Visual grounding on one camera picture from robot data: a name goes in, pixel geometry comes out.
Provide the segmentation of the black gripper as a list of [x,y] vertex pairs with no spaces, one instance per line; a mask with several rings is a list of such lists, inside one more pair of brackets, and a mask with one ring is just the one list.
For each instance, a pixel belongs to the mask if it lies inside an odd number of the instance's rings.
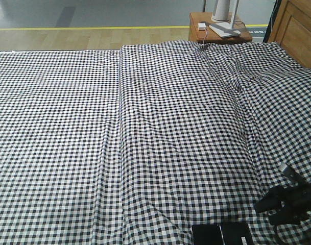
[[276,210],[269,216],[271,225],[299,225],[311,211],[311,183],[283,188],[276,186],[254,205],[256,213]]

